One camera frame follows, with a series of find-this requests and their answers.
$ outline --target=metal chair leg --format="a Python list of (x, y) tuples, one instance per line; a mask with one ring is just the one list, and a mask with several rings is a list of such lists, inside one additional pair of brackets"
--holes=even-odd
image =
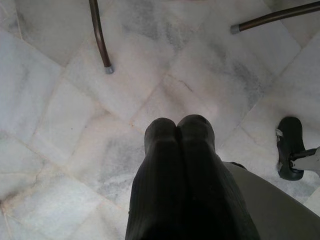
[(292, 8), (281, 10), (281, 11), (276, 11), (250, 21), (236, 24), (231, 26), (230, 31), (232, 34), (237, 34), (244, 30), (252, 29), (254, 27), (257, 27), (263, 24), (267, 24), (277, 20), (291, 18), (299, 15), (309, 14), (316, 11), (320, 11), (320, 1), (292, 7)]
[(110, 62), (104, 35), (102, 32), (101, 22), (100, 22), (100, 13), (99, 13), (99, 6), (97, 0), (89, 0), (90, 10), (91, 10), (91, 17), (94, 29), (94, 35), (96, 39), (96, 43), (98, 45), (100, 55), (103, 61), (103, 65), (105, 67), (105, 72), (107, 74), (112, 74), (114, 72), (114, 68)]

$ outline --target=dark brown metal rod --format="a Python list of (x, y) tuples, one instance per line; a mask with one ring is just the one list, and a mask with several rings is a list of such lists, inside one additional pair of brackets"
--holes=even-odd
[(231, 26), (230, 30), (232, 34), (237, 34), (247, 29), (251, 29), (263, 24), (267, 24), (270, 22), (274, 22), (281, 19), (291, 18), (303, 14), (309, 14), (316, 11), (320, 11), (320, 1), (316, 1), (313, 3), (292, 7), (289, 9), (276, 11), (256, 19), (246, 21), (244, 23), (236, 24)]
[(105, 67), (105, 71), (107, 74), (112, 74), (114, 72), (114, 68), (110, 62), (104, 35), (102, 32), (101, 22), (100, 22), (100, 13), (99, 13), (99, 6), (97, 0), (89, 0), (90, 10), (91, 10), (91, 17), (94, 29), (94, 35), (96, 39), (96, 43), (98, 45), (100, 55), (103, 61), (103, 65)]

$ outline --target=black pants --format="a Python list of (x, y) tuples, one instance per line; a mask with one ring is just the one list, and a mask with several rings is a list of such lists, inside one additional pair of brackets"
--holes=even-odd
[(145, 132), (132, 185), (126, 240), (257, 240), (240, 190), (215, 152), (202, 116), (166, 118)]

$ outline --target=marble floor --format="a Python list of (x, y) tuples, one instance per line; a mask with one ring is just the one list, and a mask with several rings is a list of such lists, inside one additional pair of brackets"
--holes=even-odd
[(88, 1), (0, 0), (0, 240), (124, 239), (146, 127), (189, 114), (320, 214), (320, 178), (280, 179), (275, 136), (294, 115), (320, 146), (320, 14), (229, 32), (308, 2), (100, 0), (106, 75)]

